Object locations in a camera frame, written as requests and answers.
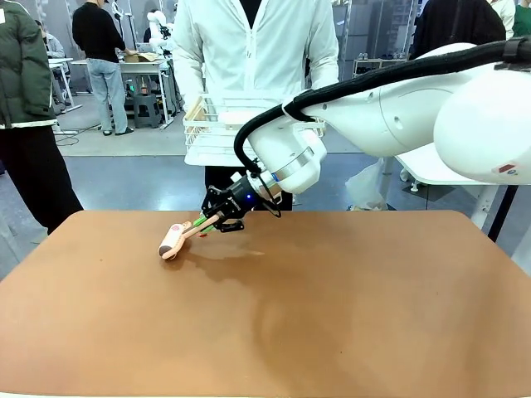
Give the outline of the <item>white desk with box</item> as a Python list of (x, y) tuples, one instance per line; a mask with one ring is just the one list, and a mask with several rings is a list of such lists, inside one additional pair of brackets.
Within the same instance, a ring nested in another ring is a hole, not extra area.
[(128, 126), (125, 112), (126, 90), (124, 87), (123, 72), (137, 72), (139, 75), (156, 75), (160, 84), (160, 95), (163, 103), (163, 117), (165, 124), (172, 123), (168, 117), (166, 106), (166, 94), (163, 87), (162, 72), (168, 70), (168, 80), (173, 80), (173, 73), (167, 60), (152, 62), (119, 62), (117, 57), (114, 61), (106, 61), (95, 57), (84, 60), (90, 77), (92, 93), (98, 104), (98, 112), (102, 131), (105, 136), (112, 133), (112, 123), (109, 114), (109, 106), (112, 107), (114, 116), (114, 132), (116, 135), (132, 133)]

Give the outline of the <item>person in black sweater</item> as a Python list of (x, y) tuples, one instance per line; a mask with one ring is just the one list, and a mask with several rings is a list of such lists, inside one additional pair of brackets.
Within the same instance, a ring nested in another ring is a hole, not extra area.
[(117, 51), (126, 54), (122, 36), (103, 5), (108, 0), (85, 0), (72, 16), (72, 35), (85, 53), (90, 84), (97, 101), (103, 135), (125, 135), (133, 130), (125, 112), (125, 90)]

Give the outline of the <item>low shelf with shoes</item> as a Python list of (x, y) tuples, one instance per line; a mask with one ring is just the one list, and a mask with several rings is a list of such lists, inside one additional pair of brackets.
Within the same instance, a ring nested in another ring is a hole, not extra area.
[(388, 66), (394, 66), (406, 62), (407, 59), (358, 59), (353, 63), (352, 77), (357, 77), (371, 70), (381, 69)]

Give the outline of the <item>white plastic drain tray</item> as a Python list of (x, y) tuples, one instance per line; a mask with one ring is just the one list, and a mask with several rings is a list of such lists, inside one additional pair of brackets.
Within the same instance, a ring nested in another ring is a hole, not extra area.
[(198, 135), (186, 142), (184, 162), (192, 166), (242, 167), (232, 136)]

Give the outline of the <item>white wire dish rack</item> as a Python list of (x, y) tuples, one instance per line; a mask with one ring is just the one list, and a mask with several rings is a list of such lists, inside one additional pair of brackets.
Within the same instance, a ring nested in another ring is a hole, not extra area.
[[(282, 98), (270, 95), (271, 92), (251, 92), (245, 94), (240, 91), (221, 92), (221, 94), (203, 94), (196, 99), (183, 118), (185, 129), (185, 143), (191, 138), (202, 135), (232, 136), (234, 139), (240, 128), (249, 120), (280, 104)], [(322, 141), (325, 126), (324, 121), (316, 119), (314, 122), (284, 122), (281, 127), (287, 127), (288, 133), (293, 133), (302, 141), (303, 149), (310, 147), (315, 158), (312, 162), (319, 167), (326, 156), (326, 147)]]

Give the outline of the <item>seated person in grey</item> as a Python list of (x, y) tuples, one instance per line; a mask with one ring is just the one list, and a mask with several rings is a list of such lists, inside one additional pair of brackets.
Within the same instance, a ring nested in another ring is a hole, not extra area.
[(46, 53), (49, 59), (65, 58), (66, 54), (62, 44), (52, 34), (45, 31), (41, 21), (36, 20), (36, 24), (41, 30), (41, 36), (46, 47)]

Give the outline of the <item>small white desk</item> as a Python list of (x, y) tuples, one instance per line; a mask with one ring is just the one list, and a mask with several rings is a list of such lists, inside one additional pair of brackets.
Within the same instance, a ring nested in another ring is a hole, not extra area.
[(74, 103), (71, 92), (71, 73), (69, 65), (71, 61), (72, 58), (48, 59), (51, 70), (52, 99), (54, 100), (55, 109), (62, 114), (69, 113), (82, 107), (81, 104)]

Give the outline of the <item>white plastic bag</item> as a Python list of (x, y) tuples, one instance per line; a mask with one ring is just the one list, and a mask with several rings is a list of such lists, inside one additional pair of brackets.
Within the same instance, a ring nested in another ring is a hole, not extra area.
[(350, 211), (386, 211), (387, 202), (380, 192), (380, 180), (384, 170), (384, 160), (365, 167), (345, 182), (350, 200)]

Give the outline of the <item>person in green top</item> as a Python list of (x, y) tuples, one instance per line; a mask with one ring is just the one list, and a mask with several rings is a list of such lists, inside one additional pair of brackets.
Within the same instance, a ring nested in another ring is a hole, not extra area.
[(531, 0), (520, 0), (514, 14), (514, 37), (531, 36)]

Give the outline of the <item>person in green puffer jacket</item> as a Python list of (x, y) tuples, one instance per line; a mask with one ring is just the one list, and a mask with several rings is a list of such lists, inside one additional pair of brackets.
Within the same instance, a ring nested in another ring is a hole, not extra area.
[(49, 233), (83, 209), (56, 145), (51, 78), (40, 28), (19, 2), (0, 0), (0, 162)]

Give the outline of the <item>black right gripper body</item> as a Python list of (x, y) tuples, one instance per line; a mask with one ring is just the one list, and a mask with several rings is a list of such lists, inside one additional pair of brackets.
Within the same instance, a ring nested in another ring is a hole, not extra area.
[(233, 216), (242, 218), (250, 211), (267, 211), (266, 200), (256, 192), (247, 174), (233, 173), (230, 179), (231, 185), (223, 192)]

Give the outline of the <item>person in white top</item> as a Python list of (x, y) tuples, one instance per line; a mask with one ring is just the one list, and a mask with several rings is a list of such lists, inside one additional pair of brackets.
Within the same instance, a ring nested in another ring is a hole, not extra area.
[(499, 15), (506, 32), (506, 38), (514, 36), (515, 0), (487, 0)]

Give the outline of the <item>person in white jacket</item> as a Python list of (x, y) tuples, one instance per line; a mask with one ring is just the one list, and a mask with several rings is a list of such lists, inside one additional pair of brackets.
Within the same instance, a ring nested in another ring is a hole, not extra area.
[(331, 0), (178, 0), (172, 43), (187, 112), (261, 111), (339, 80)]

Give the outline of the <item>person in dark coat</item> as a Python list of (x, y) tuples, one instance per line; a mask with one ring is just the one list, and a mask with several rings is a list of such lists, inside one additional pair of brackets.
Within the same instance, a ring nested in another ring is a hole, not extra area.
[(504, 24), (486, 0), (429, 0), (417, 19), (410, 59), (452, 43), (505, 39)]

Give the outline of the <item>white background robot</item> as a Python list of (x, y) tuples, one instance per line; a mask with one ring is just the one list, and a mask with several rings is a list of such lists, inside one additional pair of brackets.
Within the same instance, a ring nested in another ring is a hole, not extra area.
[(173, 49), (171, 42), (173, 24), (168, 23), (165, 15), (159, 10), (149, 12), (147, 18), (150, 30), (149, 44), (153, 51), (162, 56), (170, 56)]

